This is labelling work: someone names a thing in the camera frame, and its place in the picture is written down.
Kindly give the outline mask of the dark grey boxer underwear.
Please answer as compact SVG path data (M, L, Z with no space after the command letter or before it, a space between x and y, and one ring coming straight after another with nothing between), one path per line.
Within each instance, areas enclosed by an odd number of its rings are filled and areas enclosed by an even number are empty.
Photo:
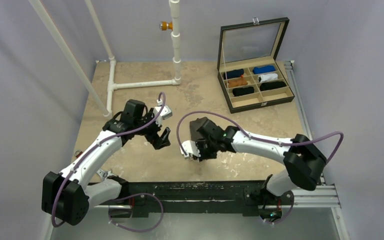
M199 129L206 123L209 119L207 117L197 118L196 120L192 120L189 122L189 132L190 139L192 141L198 141L201 139L206 139L205 135L199 131Z

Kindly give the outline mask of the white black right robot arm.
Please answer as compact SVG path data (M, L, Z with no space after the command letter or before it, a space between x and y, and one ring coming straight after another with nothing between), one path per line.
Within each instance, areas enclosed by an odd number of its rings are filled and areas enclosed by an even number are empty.
M194 127L195 142L200 161L216 159L218 152L246 153L274 160L285 169L268 177L260 196L268 204L295 188L316 189L328 161L309 138L296 134L293 138L274 138L241 130L237 126L222 129L205 118Z

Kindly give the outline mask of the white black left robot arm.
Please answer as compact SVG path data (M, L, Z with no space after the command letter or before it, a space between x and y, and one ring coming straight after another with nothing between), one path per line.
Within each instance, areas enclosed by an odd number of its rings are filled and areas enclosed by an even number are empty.
M90 184L103 164L135 136L144 136L155 150L170 146L169 127L162 122L173 115L160 98L157 106L148 108L139 100L130 99L122 111L108 120L95 141L74 162L58 173L50 171L42 182L41 209L52 221L75 226L90 208L107 201L118 205L129 199L128 182L116 175L107 175L101 182Z

